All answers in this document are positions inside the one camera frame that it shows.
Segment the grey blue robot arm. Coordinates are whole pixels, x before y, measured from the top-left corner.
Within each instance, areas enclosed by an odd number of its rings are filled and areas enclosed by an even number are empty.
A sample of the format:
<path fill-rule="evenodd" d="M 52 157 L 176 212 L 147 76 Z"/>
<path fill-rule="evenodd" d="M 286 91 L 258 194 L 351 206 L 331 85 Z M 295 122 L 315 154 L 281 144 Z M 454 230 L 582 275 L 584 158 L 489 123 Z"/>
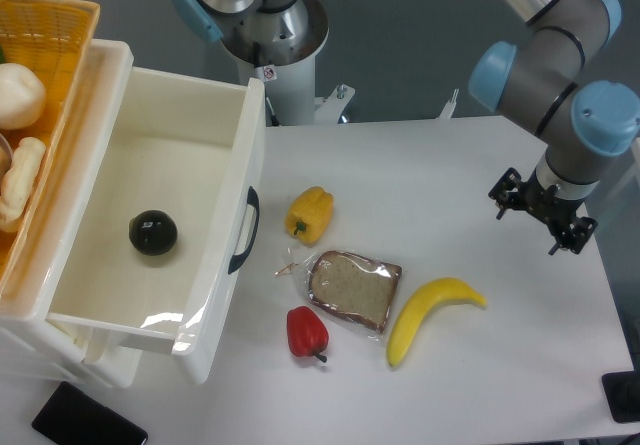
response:
<path fill-rule="evenodd" d="M 532 32 L 522 48 L 500 41 L 480 58 L 468 90 L 545 143 L 528 179 L 508 169 L 489 192 L 499 211 L 544 224 L 552 249 L 582 251 L 598 223 L 578 209 L 639 134 L 639 97 L 607 80 L 576 78 L 613 38 L 618 0 L 505 0 Z"/>

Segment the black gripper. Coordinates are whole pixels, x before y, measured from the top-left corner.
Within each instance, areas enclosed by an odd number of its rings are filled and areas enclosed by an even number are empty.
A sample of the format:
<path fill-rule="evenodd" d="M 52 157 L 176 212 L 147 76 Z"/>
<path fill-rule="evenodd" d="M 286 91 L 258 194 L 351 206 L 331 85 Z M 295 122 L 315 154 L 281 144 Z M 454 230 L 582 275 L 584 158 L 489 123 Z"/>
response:
<path fill-rule="evenodd" d="M 501 220 L 509 210 L 523 211 L 525 205 L 525 211 L 547 225 L 554 238 L 549 255 L 559 250 L 579 255 L 598 226 L 595 219 L 577 217 L 576 211 L 583 200 L 560 198 L 556 185 L 544 189 L 535 174 L 521 189 L 522 185 L 521 175 L 510 167 L 490 189 L 488 196 L 498 208 L 496 219 Z"/>

